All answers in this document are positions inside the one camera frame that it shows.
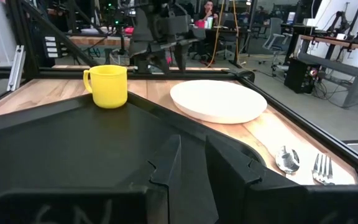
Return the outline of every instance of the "wooden table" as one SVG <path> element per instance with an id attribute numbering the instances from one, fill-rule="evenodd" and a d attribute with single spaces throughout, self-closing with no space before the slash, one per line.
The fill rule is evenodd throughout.
<path id="1" fill-rule="evenodd" d="M 300 35 L 300 37 L 301 37 L 302 40 L 313 41 L 312 36 Z M 327 43 L 327 44 L 334 44 L 334 45 L 338 45 L 338 46 L 341 46 L 341 47 L 350 47 L 351 46 L 351 41 L 337 40 L 337 39 L 329 38 L 329 37 L 316 37 L 316 38 L 314 38 L 314 41 Z M 351 47 L 352 47 L 352 49 L 358 49 L 358 44 L 354 43 L 354 44 L 352 44 Z"/>
<path id="2" fill-rule="evenodd" d="M 129 80 L 128 90 L 184 115 L 176 108 L 169 95 L 170 89 L 180 82 L 182 81 Z M 87 94 L 87 91 L 82 80 L 32 80 L 0 100 L 0 115 L 84 94 Z M 299 184 L 315 184 L 311 170 L 318 152 L 332 157 L 336 183 L 355 183 L 355 171 L 350 165 L 327 150 L 271 106 L 268 106 L 267 110 L 257 119 L 244 124 L 214 124 L 197 119 L 193 120 L 253 147 L 264 158 L 267 167 L 281 175 L 284 175 L 284 173 L 275 165 L 273 157 L 275 151 L 284 145 L 296 149 L 301 166 L 295 175 L 287 175 L 287 177 Z"/>
<path id="3" fill-rule="evenodd" d="M 338 45 L 352 50 L 352 49 L 358 49 L 358 43 L 352 43 L 351 41 L 347 41 L 347 40 L 336 40 L 330 37 L 313 37 L 308 35 L 300 35 L 300 38 L 303 40 L 303 42 L 302 42 L 301 52 L 298 54 L 298 59 L 304 62 L 311 62 L 321 65 L 323 69 L 330 68 L 335 71 L 354 77 L 354 81 L 351 84 L 348 84 L 349 82 L 339 82 L 337 79 L 333 79 L 333 78 L 325 78 L 325 79 L 327 81 L 333 82 L 337 85 L 341 85 L 342 87 L 348 89 L 346 98 L 342 104 L 343 108 L 349 108 L 351 106 L 358 104 L 356 103 L 356 95 L 358 95 L 358 66 L 352 66 L 341 62 L 333 62 L 331 61 L 332 53 L 330 53 L 330 51 L 334 50 L 332 46 Z M 309 44 L 311 41 L 331 44 L 325 58 L 308 54 Z"/>
<path id="4" fill-rule="evenodd" d="M 69 39 L 76 45 L 94 45 L 97 44 L 98 47 L 120 47 L 121 39 L 120 37 L 81 37 L 81 36 L 71 36 Z M 124 45 L 129 46 L 130 38 L 124 38 Z"/>

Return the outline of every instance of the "yellow mug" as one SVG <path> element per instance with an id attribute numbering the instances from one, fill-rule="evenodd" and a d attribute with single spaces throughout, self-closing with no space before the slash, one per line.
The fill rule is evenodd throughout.
<path id="1" fill-rule="evenodd" d="M 128 99 L 127 68 L 118 65 L 100 65 L 84 71 L 86 90 L 92 93 L 93 101 L 101 108 L 117 108 Z"/>

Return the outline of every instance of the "fork tines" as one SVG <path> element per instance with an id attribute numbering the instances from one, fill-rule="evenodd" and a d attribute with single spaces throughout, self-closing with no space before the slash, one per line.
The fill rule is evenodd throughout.
<path id="1" fill-rule="evenodd" d="M 333 162 L 330 157 L 317 154 L 311 173 L 314 180 L 324 185 L 335 185 L 333 182 Z"/>

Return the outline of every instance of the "lab workbench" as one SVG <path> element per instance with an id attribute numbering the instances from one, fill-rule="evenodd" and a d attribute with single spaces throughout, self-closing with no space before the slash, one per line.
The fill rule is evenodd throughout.
<path id="1" fill-rule="evenodd" d="M 358 49 L 358 42 L 351 42 L 347 40 L 336 40 L 329 37 L 313 37 L 308 35 L 301 35 L 300 38 L 303 40 L 301 52 L 298 55 L 298 59 L 306 62 L 317 63 L 321 65 L 323 68 L 330 68 L 338 72 L 345 73 L 346 75 L 350 75 L 354 77 L 354 81 L 343 82 L 338 79 L 327 78 L 328 81 L 336 83 L 338 85 L 343 86 L 349 90 L 342 107 L 348 108 L 354 105 L 354 101 L 356 96 L 358 95 L 358 67 L 346 65 L 341 62 L 331 61 L 329 58 L 321 58 L 314 55 L 307 54 L 308 47 L 310 42 L 314 44 L 315 42 L 327 43 L 331 45 L 338 45 L 343 47 L 344 49 L 354 50 Z"/>
<path id="2" fill-rule="evenodd" d="M 299 184 L 316 184 L 311 175 L 317 153 L 327 154 L 334 161 L 334 172 L 343 184 L 355 184 L 354 169 L 329 149 L 268 106 L 257 119 L 244 124 L 216 124 L 197 120 L 182 113 L 170 98 L 170 89 L 181 80 L 129 80 L 128 90 L 171 111 L 246 143 L 254 148 L 269 169 L 285 175 L 275 164 L 275 152 L 282 146 L 297 150 L 302 166 L 287 178 Z M 0 100 L 0 115 L 87 94 L 82 80 L 32 80 Z"/>

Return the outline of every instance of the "wooden tabletop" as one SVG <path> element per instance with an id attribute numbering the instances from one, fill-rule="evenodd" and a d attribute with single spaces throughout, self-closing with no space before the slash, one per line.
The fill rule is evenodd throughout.
<path id="1" fill-rule="evenodd" d="M 120 37 L 81 37 L 81 36 L 71 36 L 69 39 L 76 45 L 94 45 L 98 46 L 121 46 Z M 124 45 L 126 47 L 129 46 L 130 38 L 124 39 Z"/>
<path id="2" fill-rule="evenodd" d="M 169 94 L 170 89 L 180 82 L 182 81 L 128 80 L 128 90 L 186 116 L 173 104 Z M 87 94 L 87 91 L 82 80 L 32 80 L 0 100 L 0 115 L 84 94 Z M 258 118 L 244 124 L 215 124 L 193 120 L 253 147 L 264 158 L 267 167 L 281 175 L 285 174 L 275 165 L 276 151 L 282 146 L 296 149 L 301 166 L 295 175 L 287 175 L 287 178 L 299 184 L 316 184 L 312 179 L 311 170 L 317 153 L 327 154 L 333 159 L 333 174 L 337 184 L 355 183 L 355 171 L 350 165 L 271 106 L 268 106 Z"/>
<path id="3" fill-rule="evenodd" d="M 314 37 L 308 36 L 308 35 L 300 35 L 302 40 L 313 40 Z M 316 42 L 323 42 L 327 44 L 334 44 L 342 47 L 349 47 L 351 45 L 351 42 L 336 40 L 334 38 L 327 38 L 327 37 L 315 37 L 314 41 Z M 358 49 L 358 44 L 352 44 L 352 49 Z"/>

